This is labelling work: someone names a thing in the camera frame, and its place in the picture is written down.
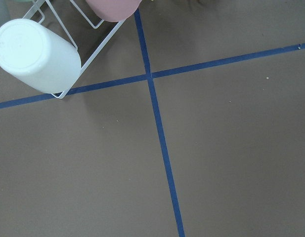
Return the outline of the pink plastic cup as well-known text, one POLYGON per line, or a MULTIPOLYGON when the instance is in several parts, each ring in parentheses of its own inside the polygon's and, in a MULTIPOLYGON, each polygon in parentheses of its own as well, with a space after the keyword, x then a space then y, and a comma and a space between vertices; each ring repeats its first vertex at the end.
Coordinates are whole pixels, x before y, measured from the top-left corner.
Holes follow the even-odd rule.
POLYGON ((86 3, 104 21, 119 22, 133 15, 141 0, 86 0, 86 3))

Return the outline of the white plastic cup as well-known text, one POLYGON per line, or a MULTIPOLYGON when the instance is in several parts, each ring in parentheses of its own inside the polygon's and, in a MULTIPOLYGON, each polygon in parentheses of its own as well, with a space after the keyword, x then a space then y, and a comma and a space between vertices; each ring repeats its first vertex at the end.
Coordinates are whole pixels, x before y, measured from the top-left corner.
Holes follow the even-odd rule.
POLYGON ((0 67, 48 94, 70 89, 82 68, 72 44, 29 19, 14 19, 0 27, 0 67))

